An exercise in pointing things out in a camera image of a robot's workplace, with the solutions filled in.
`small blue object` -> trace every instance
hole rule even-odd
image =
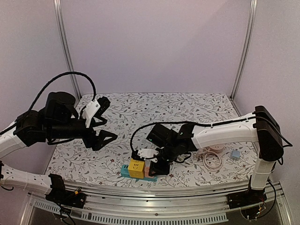
[[[132,178],[132,177],[130,177],[130,175],[129,175],[128,165],[123,165],[123,166],[122,166],[122,168],[121,168],[121,176],[122,176],[122,177]],[[157,177],[153,177],[153,178],[144,177],[144,179],[141,179],[141,180],[154,181],[154,182],[156,182],[156,181],[158,180],[158,178],[157,178]]]
[[[231,154],[230,154],[230,158],[232,160],[238,160],[240,159],[240,152],[237,150],[232,150]]]

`white cylinder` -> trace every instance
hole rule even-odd
[[[251,178],[251,188],[253,190],[263,190],[266,186],[274,162],[267,162],[258,158]]]

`pink block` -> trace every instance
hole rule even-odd
[[[145,173],[145,177],[148,177],[148,178],[154,178],[154,177],[151,177],[151,176],[149,176],[149,167],[147,166],[147,167],[145,167],[145,169],[144,169],[144,173]]]

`white cable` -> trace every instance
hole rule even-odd
[[[175,168],[174,163],[171,163],[170,167],[171,167],[170,174],[172,174],[174,172],[174,168]]]
[[[186,157],[183,157],[183,155],[184,154],[182,154],[182,155],[180,155],[180,156],[178,156],[177,157],[177,159],[176,159],[176,161],[180,161],[180,162],[182,162]],[[194,165],[194,161],[193,161],[193,154],[191,155],[191,157],[190,158],[188,158],[188,159],[186,159],[183,163],[181,163],[183,166],[185,166],[185,167],[191,167],[191,166],[193,166]]]
[[[210,165],[207,162],[207,156],[208,155],[215,155],[219,160],[219,164],[217,164],[216,166]],[[208,149],[203,149],[203,152],[198,154],[198,156],[200,156],[202,158],[203,166],[208,171],[216,172],[219,169],[221,169],[221,167],[223,166],[223,160],[222,160],[221,156],[218,153],[214,152],[214,151],[211,151],[211,150],[208,150]]]

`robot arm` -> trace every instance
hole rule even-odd
[[[13,128],[0,136],[0,159],[15,150],[29,147],[37,142],[56,144],[54,139],[73,140],[80,138],[85,147],[100,150],[117,138],[117,135],[101,130],[99,135],[93,127],[107,121],[101,117],[109,107],[105,98],[93,100],[82,110],[79,117],[74,108],[75,98],[65,92],[51,92],[45,108],[39,112],[30,110],[20,115]],[[0,186],[18,186],[46,195],[46,199],[55,203],[82,208],[85,194],[79,190],[72,192],[65,189],[61,176],[50,174],[32,174],[4,165],[0,161]]]
[[[255,112],[234,120],[224,120],[211,124],[186,123],[179,132],[156,124],[147,136],[147,140],[158,148],[147,154],[145,149],[138,151],[133,158],[150,158],[149,175],[166,175],[170,162],[187,152],[198,151],[212,145],[253,142],[259,143],[259,155],[254,172],[249,181],[247,192],[228,195],[230,208],[242,207],[266,200],[264,188],[275,162],[283,156],[280,127],[263,107],[257,106]]]

